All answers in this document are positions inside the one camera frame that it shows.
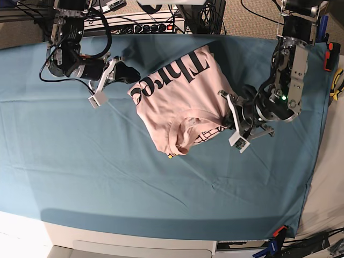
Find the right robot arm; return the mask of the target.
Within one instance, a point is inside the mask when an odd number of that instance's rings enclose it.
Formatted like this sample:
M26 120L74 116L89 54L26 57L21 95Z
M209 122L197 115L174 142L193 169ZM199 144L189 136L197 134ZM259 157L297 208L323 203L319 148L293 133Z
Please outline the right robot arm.
M121 56L110 58L112 34L107 19L92 6L92 1L55 1L56 11L43 68L56 77L55 82L78 81L95 93L92 83L107 86L113 82L132 84L140 73L128 67ZM85 20L99 18L107 38L105 48L98 54L81 52Z

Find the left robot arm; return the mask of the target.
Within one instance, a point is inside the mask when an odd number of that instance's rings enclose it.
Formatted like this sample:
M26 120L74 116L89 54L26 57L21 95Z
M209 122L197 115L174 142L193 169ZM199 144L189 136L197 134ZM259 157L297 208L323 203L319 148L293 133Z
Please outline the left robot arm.
M274 135L268 122L288 123L300 115L307 47L316 42L320 6L321 1L282 1L269 78L258 89L244 85L243 96L218 93L229 106L223 127L234 131L229 138L232 147L243 151L252 139Z

